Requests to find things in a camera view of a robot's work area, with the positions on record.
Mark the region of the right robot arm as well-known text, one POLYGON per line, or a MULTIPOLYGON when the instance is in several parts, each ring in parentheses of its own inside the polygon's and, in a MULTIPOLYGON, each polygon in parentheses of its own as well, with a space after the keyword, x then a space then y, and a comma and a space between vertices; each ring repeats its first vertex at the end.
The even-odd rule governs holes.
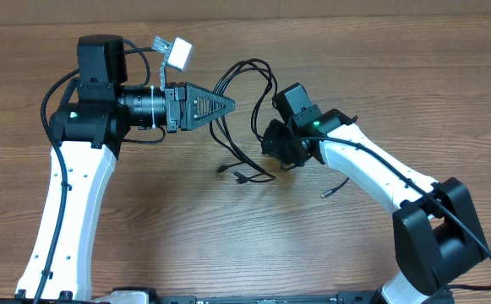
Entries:
POLYGON ((354 118, 322 112, 299 83, 277 93, 280 113, 263 153, 285 165, 315 158, 354 181, 392 219, 399 273, 377 290, 340 291, 338 303, 452 303, 452 281, 487 258, 471 194, 455 178, 438 182, 369 140, 354 118))

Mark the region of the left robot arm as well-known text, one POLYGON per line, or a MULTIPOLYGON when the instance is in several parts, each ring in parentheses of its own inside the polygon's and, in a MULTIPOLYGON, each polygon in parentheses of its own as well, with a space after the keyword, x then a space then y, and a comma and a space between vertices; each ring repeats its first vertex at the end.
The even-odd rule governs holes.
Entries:
POLYGON ((64 76, 59 107, 41 117, 52 146, 41 224, 16 303, 89 303, 91 261, 101 202, 131 128, 191 131, 232 112, 232 99, 191 83, 128 84, 119 35, 87 35, 78 67, 64 76))

